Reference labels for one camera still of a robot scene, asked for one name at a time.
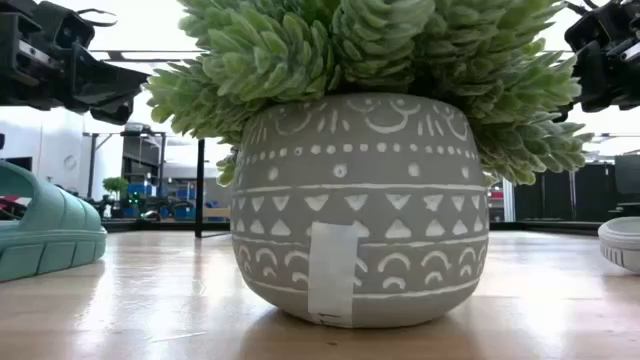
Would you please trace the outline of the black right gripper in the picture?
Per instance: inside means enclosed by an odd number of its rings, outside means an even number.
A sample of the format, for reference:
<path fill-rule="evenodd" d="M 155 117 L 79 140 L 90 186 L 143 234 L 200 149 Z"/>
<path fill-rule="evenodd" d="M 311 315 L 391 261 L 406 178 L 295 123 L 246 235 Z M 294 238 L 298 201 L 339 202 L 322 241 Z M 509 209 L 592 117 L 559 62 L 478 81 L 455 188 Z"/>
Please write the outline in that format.
<path fill-rule="evenodd" d="M 581 108 L 596 113 L 610 106 L 640 107 L 640 0 L 608 0 L 598 15 L 601 46 L 589 42 L 576 53 Z M 574 103 L 559 106 L 553 122 L 565 122 L 573 108 Z"/>

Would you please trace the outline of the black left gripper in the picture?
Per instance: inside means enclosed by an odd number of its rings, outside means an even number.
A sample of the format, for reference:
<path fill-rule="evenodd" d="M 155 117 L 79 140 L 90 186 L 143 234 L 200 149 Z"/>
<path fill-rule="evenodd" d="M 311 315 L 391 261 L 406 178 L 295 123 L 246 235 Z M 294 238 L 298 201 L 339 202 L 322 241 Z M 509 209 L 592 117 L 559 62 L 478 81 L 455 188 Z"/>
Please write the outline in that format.
<path fill-rule="evenodd" d="M 78 100 L 95 120 L 125 125 L 149 75 L 97 60 L 77 42 L 55 45 L 49 3 L 0 0 L 0 106 L 73 111 Z"/>

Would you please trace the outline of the grey rubber slide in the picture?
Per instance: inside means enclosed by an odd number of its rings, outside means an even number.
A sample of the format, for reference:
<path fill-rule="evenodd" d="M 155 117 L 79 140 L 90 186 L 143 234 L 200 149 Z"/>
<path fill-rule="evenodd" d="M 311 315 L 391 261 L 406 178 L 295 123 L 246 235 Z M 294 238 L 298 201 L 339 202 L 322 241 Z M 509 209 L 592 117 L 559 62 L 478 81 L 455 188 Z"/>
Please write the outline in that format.
<path fill-rule="evenodd" d="M 640 216 L 609 220 L 599 227 L 598 237 L 605 259 L 640 274 Z"/>

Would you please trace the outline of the green rubber slide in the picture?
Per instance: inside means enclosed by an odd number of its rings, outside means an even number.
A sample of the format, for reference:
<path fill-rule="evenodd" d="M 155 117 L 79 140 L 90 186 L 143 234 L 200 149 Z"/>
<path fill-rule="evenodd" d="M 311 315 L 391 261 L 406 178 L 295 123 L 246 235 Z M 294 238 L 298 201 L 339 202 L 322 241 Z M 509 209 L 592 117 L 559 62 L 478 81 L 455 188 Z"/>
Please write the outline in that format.
<path fill-rule="evenodd" d="M 88 202 L 0 160 L 0 197 L 27 198 L 18 220 L 0 221 L 0 283 L 88 265 L 105 253 L 107 231 Z"/>

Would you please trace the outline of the black background rack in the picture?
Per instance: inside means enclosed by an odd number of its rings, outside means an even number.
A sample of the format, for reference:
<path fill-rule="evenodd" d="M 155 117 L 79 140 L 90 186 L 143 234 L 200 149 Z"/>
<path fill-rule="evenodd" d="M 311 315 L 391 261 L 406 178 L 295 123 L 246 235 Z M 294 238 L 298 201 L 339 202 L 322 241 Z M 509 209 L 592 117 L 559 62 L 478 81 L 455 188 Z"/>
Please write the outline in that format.
<path fill-rule="evenodd" d="M 107 195 L 103 181 L 122 178 L 142 193 L 162 196 L 167 133 L 143 123 L 90 128 L 82 133 L 82 170 L 86 189 L 81 194 L 99 200 Z"/>

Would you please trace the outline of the small green background plant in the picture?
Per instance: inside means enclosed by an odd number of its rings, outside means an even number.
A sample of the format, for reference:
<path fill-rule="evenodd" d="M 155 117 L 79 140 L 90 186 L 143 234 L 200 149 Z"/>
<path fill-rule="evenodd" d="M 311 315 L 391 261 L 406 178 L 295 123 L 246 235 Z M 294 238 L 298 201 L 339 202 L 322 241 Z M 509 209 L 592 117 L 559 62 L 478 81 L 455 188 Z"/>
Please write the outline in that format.
<path fill-rule="evenodd" d="M 107 177 L 102 184 L 113 199 L 120 200 L 121 194 L 127 191 L 129 182 L 123 177 Z"/>

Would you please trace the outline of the black partition panels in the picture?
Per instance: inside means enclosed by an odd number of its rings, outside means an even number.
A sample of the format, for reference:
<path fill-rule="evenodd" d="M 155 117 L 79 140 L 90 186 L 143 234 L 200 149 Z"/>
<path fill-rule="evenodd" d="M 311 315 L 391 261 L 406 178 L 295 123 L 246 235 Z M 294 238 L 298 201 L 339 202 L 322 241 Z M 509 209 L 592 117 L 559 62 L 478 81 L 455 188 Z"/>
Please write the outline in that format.
<path fill-rule="evenodd" d="M 575 172 L 546 171 L 514 188 L 518 221 L 606 222 L 640 216 L 640 154 L 592 162 Z"/>

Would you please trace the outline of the white pillar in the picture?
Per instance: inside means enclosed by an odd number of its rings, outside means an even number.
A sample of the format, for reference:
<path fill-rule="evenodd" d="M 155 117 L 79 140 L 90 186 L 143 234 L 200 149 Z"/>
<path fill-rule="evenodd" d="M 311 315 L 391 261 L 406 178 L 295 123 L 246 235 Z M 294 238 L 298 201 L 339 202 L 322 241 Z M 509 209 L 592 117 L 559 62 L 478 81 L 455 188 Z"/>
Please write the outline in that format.
<path fill-rule="evenodd" d="M 503 178 L 502 186 L 503 186 L 504 219 L 506 222 L 515 222 L 516 214 L 515 214 L 514 185 L 507 179 Z"/>

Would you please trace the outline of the red object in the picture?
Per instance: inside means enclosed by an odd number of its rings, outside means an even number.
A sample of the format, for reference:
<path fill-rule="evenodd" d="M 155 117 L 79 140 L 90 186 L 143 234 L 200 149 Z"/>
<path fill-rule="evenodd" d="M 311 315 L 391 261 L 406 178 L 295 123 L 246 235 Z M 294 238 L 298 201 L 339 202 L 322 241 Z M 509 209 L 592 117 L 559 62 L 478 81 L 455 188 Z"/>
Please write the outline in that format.
<path fill-rule="evenodd" d="M 24 205 L 15 202 L 12 198 L 0 197 L 0 221 L 20 220 L 25 212 Z"/>

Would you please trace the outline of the artificial plant in patterned pot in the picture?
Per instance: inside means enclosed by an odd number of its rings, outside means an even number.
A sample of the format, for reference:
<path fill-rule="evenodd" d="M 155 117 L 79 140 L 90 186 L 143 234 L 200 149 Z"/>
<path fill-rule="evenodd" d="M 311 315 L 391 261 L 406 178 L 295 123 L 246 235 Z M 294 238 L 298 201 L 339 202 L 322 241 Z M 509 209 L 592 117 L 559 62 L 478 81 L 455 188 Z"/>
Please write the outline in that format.
<path fill-rule="evenodd" d="M 314 222 L 357 229 L 352 328 L 417 325 L 476 289 L 491 185 L 585 162 L 542 37 L 565 0 L 178 2 L 200 54 L 151 76 L 152 118 L 230 146 L 238 268 L 298 318 Z"/>

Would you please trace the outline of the white tape strip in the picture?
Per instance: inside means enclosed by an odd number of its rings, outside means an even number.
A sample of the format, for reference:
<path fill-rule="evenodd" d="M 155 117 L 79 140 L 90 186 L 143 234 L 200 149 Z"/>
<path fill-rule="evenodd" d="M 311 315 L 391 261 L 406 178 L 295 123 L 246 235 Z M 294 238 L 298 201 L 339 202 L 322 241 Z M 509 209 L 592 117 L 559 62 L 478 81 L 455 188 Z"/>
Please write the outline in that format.
<path fill-rule="evenodd" d="M 353 327 L 353 288 L 358 249 L 354 225 L 311 226 L 307 308 L 315 323 Z"/>

